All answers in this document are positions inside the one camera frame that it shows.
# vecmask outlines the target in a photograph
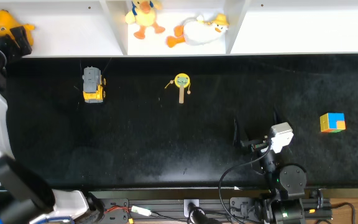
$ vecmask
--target metal bracket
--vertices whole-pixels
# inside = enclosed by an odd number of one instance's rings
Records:
[[[126,198],[117,199],[101,199],[104,205],[104,211],[117,205],[120,207],[129,207],[129,201]],[[128,222],[128,214],[123,209],[113,210],[104,215],[103,219],[100,220],[100,224],[125,224]]]
[[[184,199],[183,200],[183,214],[186,218],[189,217],[189,204],[193,203],[196,205],[196,207],[200,206],[200,200],[199,199]]]
[[[234,215],[235,217],[246,218],[248,220],[259,222],[260,220],[256,217],[254,209],[248,212],[248,210],[254,206],[254,203],[254,198],[230,198],[230,214]]]

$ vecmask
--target black tabletop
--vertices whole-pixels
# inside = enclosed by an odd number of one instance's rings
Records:
[[[107,79],[103,104],[84,103],[88,66]],[[23,59],[7,71],[13,153],[52,187],[216,187],[251,160],[232,146],[234,118],[257,138],[274,108],[295,135],[281,157],[307,170],[308,187],[358,187],[358,54]],[[178,73],[191,78],[182,105],[177,87],[164,89]],[[347,129],[321,133],[328,112]],[[244,167],[224,185],[265,181]]]

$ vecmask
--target toy truck cab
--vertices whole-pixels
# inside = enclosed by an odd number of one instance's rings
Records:
[[[84,69],[84,99],[87,103],[102,103],[106,97],[104,87],[106,79],[102,77],[100,69],[88,67]]]

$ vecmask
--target yellow and gray toy truck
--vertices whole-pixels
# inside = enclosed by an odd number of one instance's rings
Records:
[[[87,103],[102,103],[106,97],[104,87],[106,79],[102,77],[100,69],[87,67],[84,69],[84,99]]]

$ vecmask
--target colorful block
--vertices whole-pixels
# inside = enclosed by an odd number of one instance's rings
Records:
[[[320,117],[321,132],[338,133],[346,129],[343,113],[326,113]]]

